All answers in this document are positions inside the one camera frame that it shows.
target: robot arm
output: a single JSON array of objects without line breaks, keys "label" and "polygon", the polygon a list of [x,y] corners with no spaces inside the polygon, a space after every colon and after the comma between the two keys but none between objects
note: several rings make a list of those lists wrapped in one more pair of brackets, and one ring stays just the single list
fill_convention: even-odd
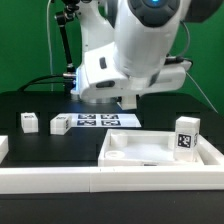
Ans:
[{"label": "robot arm", "polygon": [[[97,1],[80,2],[77,16],[82,29],[83,63],[77,70],[77,88],[71,93],[91,100],[180,88],[191,63],[166,56],[180,21],[198,21],[194,8],[197,1],[101,1],[110,21],[99,15]],[[210,11],[200,21],[209,17],[222,0],[206,2],[214,7],[204,9]]]}]

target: black table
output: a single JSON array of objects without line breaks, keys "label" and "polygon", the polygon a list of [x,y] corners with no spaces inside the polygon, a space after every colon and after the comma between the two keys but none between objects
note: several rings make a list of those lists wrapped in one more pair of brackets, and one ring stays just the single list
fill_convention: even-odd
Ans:
[{"label": "black table", "polygon": [[[156,131],[174,131],[180,116],[198,117],[201,135],[224,151],[224,118],[188,95],[146,95],[136,111],[123,112],[116,104],[77,103],[63,93],[7,92],[0,106],[0,134],[9,136],[10,150],[1,167],[96,166],[107,129],[51,136],[49,121],[58,113],[136,113],[142,129]],[[40,133],[22,132],[22,112],[37,113]],[[82,152],[74,150],[77,144]],[[224,191],[1,195],[0,223],[223,223],[223,204]]]}]

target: white box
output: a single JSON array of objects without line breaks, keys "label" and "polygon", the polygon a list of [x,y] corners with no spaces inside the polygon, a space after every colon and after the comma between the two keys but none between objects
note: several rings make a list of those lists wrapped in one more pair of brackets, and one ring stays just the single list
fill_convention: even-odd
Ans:
[{"label": "white box", "polygon": [[[120,137],[125,144],[114,144],[114,136]],[[98,166],[203,166],[200,154],[196,151],[195,161],[177,161],[173,157],[170,141],[174,132],[155,132],[138,130],[109,129],[98,158]]]},{"label": "white box", "polygon": [[38,132],[38,119],[35,113],[22,113],[21,125],[24,133]]},{"label": "white box", "polygon": [[59,114],[51,120],[51,134],[64,135],[71,128],[72,117],[69,114]]},{"label": "white box", "polygon": [[191,117],[180,117],[176,121],[176,140],[174,146],[174,158],[192,162],[195,159],[200,119]]},{"label": "white box", "polygon": [[8,151],[9,151],[8,137],[0,136],[0,163],[7,155]]}]

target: green screen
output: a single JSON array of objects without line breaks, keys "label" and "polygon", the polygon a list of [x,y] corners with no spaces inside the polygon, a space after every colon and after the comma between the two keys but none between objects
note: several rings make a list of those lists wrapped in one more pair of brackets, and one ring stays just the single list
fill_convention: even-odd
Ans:
[{"label": "green screen", "polygon": [[[1,0],[0,8],[0,92],[14,91],[31,79],[50,75],[46,29],[48,0]],[[66,70],[59,28],[54,15],[63,10],[61,1],[51,4],[50,24],[54,74]],[[189,73],[198,82],[217,110],[224,114],[224,6],[203,24],[188,24],[191,46],[186,57],[194,61]],[[67,24],[72,58],[81,63],[81,33],[77,20]],[[186,37],[180,27],[172,53],[182,51]],[[56,85],[55,90],[62,90]],[[34,86],[29,90],[50,90]],[[203,103],[205,99],[187,78],[179,92],[188,93]]]}]

